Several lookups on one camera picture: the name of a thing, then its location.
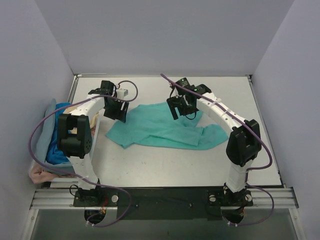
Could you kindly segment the teal t shirt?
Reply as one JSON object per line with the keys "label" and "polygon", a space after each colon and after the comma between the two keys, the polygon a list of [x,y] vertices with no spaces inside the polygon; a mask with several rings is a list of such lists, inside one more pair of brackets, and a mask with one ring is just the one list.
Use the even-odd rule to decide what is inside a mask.
{"label": "teal t shirt", "polygon": [[140,104],[126,115],[126,122],[116,121],[106,137],[123,147],[142,145],[148,147],[183,150],[209,150],[228,140],[226,132],[217,124],[198,126],[203,116],[174,120],[167,103]]}

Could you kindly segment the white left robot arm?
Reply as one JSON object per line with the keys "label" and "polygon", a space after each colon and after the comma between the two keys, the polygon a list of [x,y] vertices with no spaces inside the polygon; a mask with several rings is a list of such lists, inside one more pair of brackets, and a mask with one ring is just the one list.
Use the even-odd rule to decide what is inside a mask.
{"label": "white left robot arm", "polygon": [[99,125],[97,117],[101,110],[104,110],[104,117],[124,123],[129,107],[124,101],[127,95],[127,89],[103,80],[99,88],[88,92],[86,102],[58,117],[57,148],[68,158],[77,176],[76,197],[85,198],[91,206],[98,206],[103,200],[98,186],[100,181],[92,165],[97,136],[92,134],[91,124]]}

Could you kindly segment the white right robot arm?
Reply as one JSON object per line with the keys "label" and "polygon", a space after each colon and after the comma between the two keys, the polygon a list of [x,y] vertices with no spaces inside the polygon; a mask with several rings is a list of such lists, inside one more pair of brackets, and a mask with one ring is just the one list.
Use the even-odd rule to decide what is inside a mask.
{"label": "white right robot arm", "polygon": [[191,85],[185,77],[169,84],[171,93],[166,102],[174,120],[201,111],[227,134],[226,155],[231,164],[223,199],[229,205],[236,204],[246,188],[248,168],[262,149],[258,122],[238,116],[204,84]]}

